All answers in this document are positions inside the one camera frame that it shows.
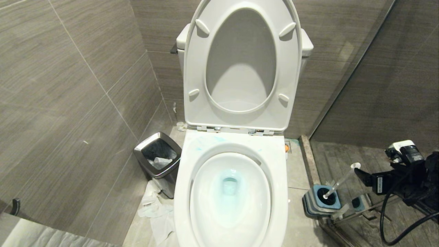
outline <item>black cable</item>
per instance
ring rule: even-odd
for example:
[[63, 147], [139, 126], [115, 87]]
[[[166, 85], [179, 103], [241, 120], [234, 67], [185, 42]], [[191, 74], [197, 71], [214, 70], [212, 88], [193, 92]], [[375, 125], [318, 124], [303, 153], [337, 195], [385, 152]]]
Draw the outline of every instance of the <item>black cable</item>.
[[407, 234], [409, 234], [413, 229], [415, 229], [416, 227], [418, 227], [420, 224], [426, 222], [427, 220], [436, 217], [439, 215], [439, 211], [429, 214], [421, 219], [419, 219], [418, 221], [416, 221], [415, 223], [413, 223], [411, 226], [407, 227], [407, 229], [405, 229], [397, 238], [395, 238], [393, 241], [387, 242], [387, 240], [385, 239], [384, 236], [384, 212], [385, 212], [385, 206], [387, 204], [387, 200], [389, 199], [390, 195], [392, 194], [392, 192], [395, 190], [395, 188], [397, 186], [399, 186], [399, 184], [410, 174], [411, 170], [409, 170], [407, 172], [407, 174], [405, 176], [403, 176], [400, 180], [398, 180], [398, 182], [396, 182], [391, 188], [390, 190], [387, 192], [384, 201], [383, 201], [383, 205], [381, 207], [381, 216], [380, 216], [380, 235], [381, 235], [381, 241], [385, 244], [385, 245], [395, 245], [396, 243], [398, 243], [403, 237], [405, 237]]

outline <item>shower floor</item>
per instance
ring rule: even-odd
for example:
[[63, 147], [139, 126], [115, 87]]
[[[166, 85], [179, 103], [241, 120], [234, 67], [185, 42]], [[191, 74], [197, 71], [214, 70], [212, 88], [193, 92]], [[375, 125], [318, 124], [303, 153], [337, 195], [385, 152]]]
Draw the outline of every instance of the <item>shower floor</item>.
[[[185, 132], [173, 128], [170, 137], [180, 146], [183, 146]], [[305, 164], [300, 151], [299, 142], [294, 139], [285, 139], [290, 145], [287, 159], [288, 176], [288, 225], [282, 247], [312, 246], [336, 247], [337, 244], [319, 226], [317, 221], [307, 218], [303, 213], [302, 196], [309, 190]], [[163, 203], [172, 204], [173, 200], [162, 199]], [[148, 218], [140, 218], [137, 214], [128, 230], [125, 247], [156, 247], [152, 229]], [[167, 243], [161, 247], [177, 247], [175, 233], [171, 233]]]
[[[349, 171], [349, 166], [354, 162], [360, 162], [361, 169], [369, 173], [392, 169], [384, 153], [384, 148], [376, 149], [316, 141], [311, 141], [311, 147], [322, 184], [333, 180], [337, 181]], [[372, 204], [379, 203], [384, 199], [384, 196], [375, 195], [371, 187], [365, 187], [356, 176], [341, 185], [337, 192], [342, 204], [365, 193], [370, 196]], [[405, 205], [400, 199], [387, 204], [385, 214], [384, 231], [388, 241], [395, 239], [408, 226], [423, 217], [421, 212]], [[337, 226], [354, 241], [359, 243], [365, 241], [374, 247], [383, 246], [379, 235], [379, 218], [369, 221], [365, 217], [359, 216], [345, 223], [337, 224]], [[438, 243], [438, 225], [428, 221], [409, 233], [395, 246], [429, 247], [437, 246]]]

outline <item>trash can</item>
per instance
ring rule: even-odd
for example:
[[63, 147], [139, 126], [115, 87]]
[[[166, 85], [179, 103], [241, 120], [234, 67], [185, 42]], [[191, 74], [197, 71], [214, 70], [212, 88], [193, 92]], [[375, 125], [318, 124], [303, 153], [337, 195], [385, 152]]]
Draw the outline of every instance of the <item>trash can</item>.
[[173, 199], [181, 156], [180, 146], [165, 133], [158, 132], [137, 145], [134, 155], [162, 192]]

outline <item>toilet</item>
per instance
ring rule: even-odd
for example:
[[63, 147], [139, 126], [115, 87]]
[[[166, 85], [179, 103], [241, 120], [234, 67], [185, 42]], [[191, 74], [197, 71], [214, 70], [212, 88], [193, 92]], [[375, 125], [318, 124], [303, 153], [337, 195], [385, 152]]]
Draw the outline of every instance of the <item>toilet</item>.
[[180, 247], [280, 247], [283, 131], [313, 45], [291, 0], [202, 0], [177, 38], [189, 126], [174, 194]]

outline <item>gray tile wall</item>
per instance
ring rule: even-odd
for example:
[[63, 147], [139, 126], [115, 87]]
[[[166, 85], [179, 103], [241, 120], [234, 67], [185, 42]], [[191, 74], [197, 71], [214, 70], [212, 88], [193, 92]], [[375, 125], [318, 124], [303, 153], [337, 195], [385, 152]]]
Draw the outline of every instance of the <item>gray tile wall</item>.
[[0, 68], [0, 210], [122, 244], [172, 128], [129, 0], [0, 0]]
[[[131, 0], [137, 23], [151, 57], [168, 106], [177, 105], [184, 120], [183, 78], [178, 57], [169, 53], [175, 39], [189, 23], [199, 0]], [[314, 44], [314, 54], [299, 82], [286, 137], [309, 134], [327, 108], [339, 84], [375, 35], [391, 0], [294, 0], [302, 28]]]
[[439, 3], [398, 1], [313, 140], [439, 146]]

